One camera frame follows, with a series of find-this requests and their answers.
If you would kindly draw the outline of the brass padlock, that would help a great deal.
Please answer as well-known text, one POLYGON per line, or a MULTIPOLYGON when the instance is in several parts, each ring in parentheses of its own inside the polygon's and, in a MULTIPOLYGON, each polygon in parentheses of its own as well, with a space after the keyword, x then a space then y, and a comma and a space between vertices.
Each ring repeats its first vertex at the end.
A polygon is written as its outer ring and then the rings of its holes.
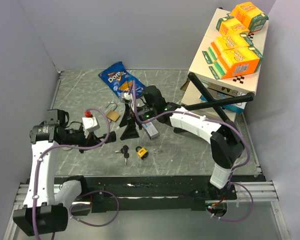
POLYGON ((108 113, 106 114, 106 117, 108 118, 108 120, 110 120, 111 122, 117 122, 117 120, 120 118, 120 114, 118 112, 116 112, 116 109, 118 107, 118 104, 114 101, 109 102, 105 108, 108 109, 109 107, 112 107, 112 109, 110 109, 108 111, 108 113))

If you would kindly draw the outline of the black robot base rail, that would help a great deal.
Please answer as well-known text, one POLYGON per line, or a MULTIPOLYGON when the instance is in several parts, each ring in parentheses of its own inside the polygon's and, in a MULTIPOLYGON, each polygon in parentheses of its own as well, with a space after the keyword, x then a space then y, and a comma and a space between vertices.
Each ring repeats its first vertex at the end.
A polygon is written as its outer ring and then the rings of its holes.
POLYGON ((205 211, 211 201, 236 200, 235 187, 218 189, 208 175, 87 176, 92 212, 178 210, 205 211))

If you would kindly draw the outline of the black headed keys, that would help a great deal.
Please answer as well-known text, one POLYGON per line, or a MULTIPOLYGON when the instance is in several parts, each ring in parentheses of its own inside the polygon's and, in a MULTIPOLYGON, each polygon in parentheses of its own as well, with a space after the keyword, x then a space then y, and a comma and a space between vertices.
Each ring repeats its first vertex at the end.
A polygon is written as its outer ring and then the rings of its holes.
POLYGON ((115 151, 116 154, 123 154, 125 165, 128 165, 128 159, 130 157, 129 154, 129 147, 127 145, 124 145, 120 150, 115 151))

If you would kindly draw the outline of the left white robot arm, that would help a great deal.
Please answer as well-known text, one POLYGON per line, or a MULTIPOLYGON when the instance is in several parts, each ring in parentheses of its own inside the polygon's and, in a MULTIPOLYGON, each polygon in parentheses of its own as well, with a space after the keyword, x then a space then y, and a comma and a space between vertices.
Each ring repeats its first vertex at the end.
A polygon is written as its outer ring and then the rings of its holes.
POLYGON ((61 148, 77 149, 80 153, 117 140, 110 129, 98 137, 100 125, 87 110, 78 129, 69 127, 69 113, 50 109, 45 120, 29 132, 32 167, 28 190, 21 209, 13 212, 13 221, 29 237, 40 238, 67 228, 72 203, 89 195, 87 180, 82 175, 70 176, 55 192, 56 161, 61 148))

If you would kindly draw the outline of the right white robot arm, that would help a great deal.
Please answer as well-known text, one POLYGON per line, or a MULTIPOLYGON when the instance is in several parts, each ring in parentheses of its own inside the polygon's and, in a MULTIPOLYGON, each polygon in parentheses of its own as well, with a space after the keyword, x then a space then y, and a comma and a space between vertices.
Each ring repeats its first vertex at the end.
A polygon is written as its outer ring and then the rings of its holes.
POLYGON ((154 120, 200 137, 210 144, 214 160, 208 193, 213 199, 220 199, 225 195, 235 170, 235 162, 247 149, 246 141, 232 121, 208 119, 176 103, 167 102, 154 85, 143 90, 145 104, 142 106, 137 105, 137 94, 133 88, 120 93, 119 97, 125 103, 124 117, 120 124, 125 127, 122 140, 137 138, 139 134, 136 128, 142 128, 154 120))

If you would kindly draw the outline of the yellow padlock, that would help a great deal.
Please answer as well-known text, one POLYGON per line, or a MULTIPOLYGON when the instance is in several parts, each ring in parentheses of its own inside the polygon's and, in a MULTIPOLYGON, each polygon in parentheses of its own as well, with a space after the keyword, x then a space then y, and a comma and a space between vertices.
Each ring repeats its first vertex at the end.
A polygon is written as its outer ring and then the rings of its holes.
POLYGON ((136 151, 138 157, 140 159, 142 159, 142 160, 144 160, 145 158, 147 158, 148 155, 149 155, 149 152, 144 147, 141 147, 141 146, 137 146, 135 148, 135 151, 136 151))

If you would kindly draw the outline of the black padlock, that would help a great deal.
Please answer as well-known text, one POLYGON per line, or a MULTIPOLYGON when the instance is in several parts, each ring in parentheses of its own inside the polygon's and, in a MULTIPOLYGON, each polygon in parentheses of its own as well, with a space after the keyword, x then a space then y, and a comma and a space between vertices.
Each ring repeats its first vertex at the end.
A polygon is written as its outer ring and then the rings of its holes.
POLYGON ((110 132, 109 137, 108 137, 106 143, 107 144, 108 143, 114 143, 116 141, 117 141, 117 135, 116 135, 116 133, 114 131, 110 132))

